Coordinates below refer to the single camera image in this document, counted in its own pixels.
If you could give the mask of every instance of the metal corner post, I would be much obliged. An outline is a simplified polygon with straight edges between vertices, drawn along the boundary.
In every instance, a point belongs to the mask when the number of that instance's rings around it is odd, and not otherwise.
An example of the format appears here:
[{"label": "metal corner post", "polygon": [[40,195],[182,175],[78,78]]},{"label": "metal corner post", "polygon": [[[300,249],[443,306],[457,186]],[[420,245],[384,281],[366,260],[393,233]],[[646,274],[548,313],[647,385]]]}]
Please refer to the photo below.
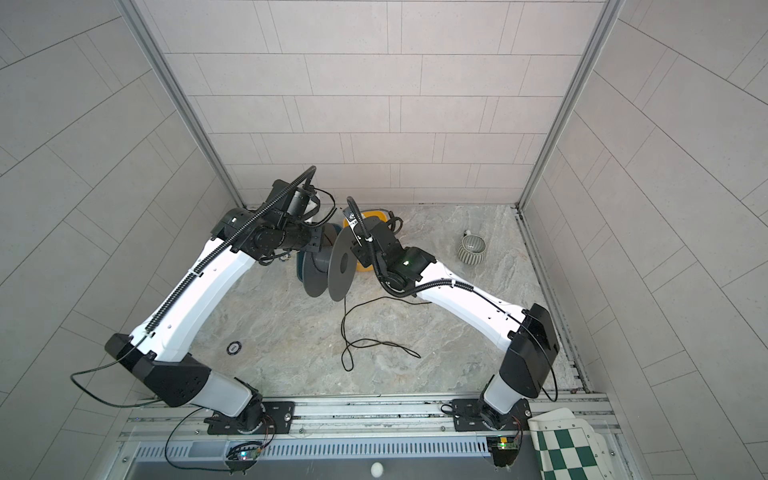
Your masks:
[{"label": "metal corner post", "polygon": [[603,10],[600,12],[600,17],[595,23],[592,35],[589,38],[589,42],[587,42],[587,47],[584,49],[584,54],[581,56],[581,60],[576,67],[576,72],[571,79],[571,83],[568,85],[558,114],[555,116],[554,122],[547,133],[544,146],[541,148],[541,152],[539,152],[531,176],[528,178],[528,182],[526,182],[525,188],[523,189],[523,194],[518,202],[518,209],[521,214],[523,214],[525,207],[531,200],[533,190],[535,189],[539,178],[541,178],[541,174],[544,172],[544,168],[554,150],[554,146],[557,144],[563,128],[565,127],[565,123],[576,105],[576,100],[578,100],[579,95],[581,95],[581,91],[584,90],[589,74],[592,72],[592,68],[598,60],[603,44],[611,33],[611,29],[618,18],[619,10],[623,3],[624,0],[606,0]]},{"label": "metal corner post", "polygon": [[157,47],[157,43],[152,34],[149,32],[147,25],[144,23],[144,19],[141,17],[141,13],[136,8],[134,0],[114,0],[114,3],[118,7],[118,10],[123,15],[123,19],[131,30],[136,42],[144,52],[144,56],[147,57],[150,65],[152,66],[155,74],[160,79],[160,83],[165,88],[166,92],[170,96],[171,101],[176,106],[176,110],[181,116],[181,120],[187,125],[192,137],[194,138],[203,155],[208,160],[210,166],[216,172],[216,175],[224,183],[224,187],[235,201],[238,207],[244,205],[243,199],[240,197],[240,193],[232,183],[227,171],[224,169],[224,165],[221,163],[214,146],[210,143],[205,130],[202,128],[200,120],[198,120],[192,106],[187,100],[187,96],[181,91],[181,86],[178,84],[173,73],[170,71],[168,63],[165,61],[163,52]]}]

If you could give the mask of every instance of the black bracket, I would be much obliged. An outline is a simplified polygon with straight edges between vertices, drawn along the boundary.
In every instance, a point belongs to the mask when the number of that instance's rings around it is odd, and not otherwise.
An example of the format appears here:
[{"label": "black bracket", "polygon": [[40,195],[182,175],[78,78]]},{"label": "black bracket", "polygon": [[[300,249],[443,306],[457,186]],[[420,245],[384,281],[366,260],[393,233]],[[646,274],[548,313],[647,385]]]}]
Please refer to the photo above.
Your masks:
[{"label": "black bracket", "polygon": [[[453,427],[457,432],[495,432],[490,429],[480,418],[480,400],[479,399],[453,399],[451,400],[453,409]],[[512,406],[506,418],[507,423],[498,430],[517,430],[519,420],[522,430],[528,430],[528,419],[531,418],[531,407],[527,399],[519,399]]]},{"label": "black bracket", "polygon": [[269,434],[285,434],[290,431],[290,425],[293,421],[293,410],[296,408],[294,402],[262,402],[264,415],[269,415],[272,422],[260,422],[255,430],[243,433],[238,430],[240,423],[217,412],[213,416],[205,419],[208,424],[208,435],[264,435],[269,428]]}]

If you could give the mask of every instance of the green and white chessboard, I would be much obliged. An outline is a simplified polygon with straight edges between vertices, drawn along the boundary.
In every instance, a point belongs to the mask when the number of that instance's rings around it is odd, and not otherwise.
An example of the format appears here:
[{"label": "green and white chessboard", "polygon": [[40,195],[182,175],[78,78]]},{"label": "green and white chessboard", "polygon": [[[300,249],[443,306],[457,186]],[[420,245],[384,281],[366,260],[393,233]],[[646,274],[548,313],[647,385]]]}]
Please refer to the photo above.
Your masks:
[{"label": "green and white chessboard", "polygon": [[544,480],[612,480],[605,439],[568,409],[528,421]]}]

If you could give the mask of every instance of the black elbow joint cover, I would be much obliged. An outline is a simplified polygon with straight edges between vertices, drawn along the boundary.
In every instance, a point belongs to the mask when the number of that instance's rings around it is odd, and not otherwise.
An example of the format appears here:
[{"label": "black elbow joint cover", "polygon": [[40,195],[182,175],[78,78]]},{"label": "black elbow joint cover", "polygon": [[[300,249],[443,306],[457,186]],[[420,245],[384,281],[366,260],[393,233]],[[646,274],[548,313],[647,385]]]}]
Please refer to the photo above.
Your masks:
[{"label": "black elbow joint cover", "polygon": [[547,309],[534,303],[523,310],[525,319],[517,332],[509,332],[509,348],[498,374],[516,392],[529,399],[538,397],[560,346]]}]

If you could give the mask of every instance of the robotic arm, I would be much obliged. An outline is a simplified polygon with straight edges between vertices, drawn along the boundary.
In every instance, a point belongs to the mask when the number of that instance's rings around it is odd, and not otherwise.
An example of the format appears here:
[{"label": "robotic arm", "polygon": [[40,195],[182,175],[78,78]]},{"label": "robotic arm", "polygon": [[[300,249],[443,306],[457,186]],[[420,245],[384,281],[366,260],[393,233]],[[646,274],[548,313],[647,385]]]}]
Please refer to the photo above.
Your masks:
[{"label": "robotic arm", "polygon": [[[349,226],[338,238],[333,235],[336,241],[330,244],[326,223],[336,208],[320,222],[308,221],[319,211],[311,185],[314,172],[311,167],[290,184],[276,180],[267,201],[255,211],[227,212],[194,267],[163,304],[130,335],[114,334],[107,352],[169,406],[204,406],[233,422],[239,432],[253,432],[265,416],[261,394],[198,362],[188,352],[192,340],[227,290],[255,262],[268,265],[291,250],[303,251],[313,262],[330,258],[328,276],[349,281],[340,293],[338,286],[336,291],[329,288],[339,301],[352,282],[351,253],[364,266],[373,265],[390,295],[414,295],[440,305],[506,351],[499,374],[488,382],[475,412],[488,427],[503,429],[515,403],[538,396],[558,354],[548,311],[537,304],[526,310],[500,300],[418,247],[402,247],[386,223],[376,217],[363,219],[351,197],[344,210]],[[278,248],[286,252],[275,254]],[[318,296],[325,287],[318,293],[315,285],[310,291],[305,278],[305,290]]]}]

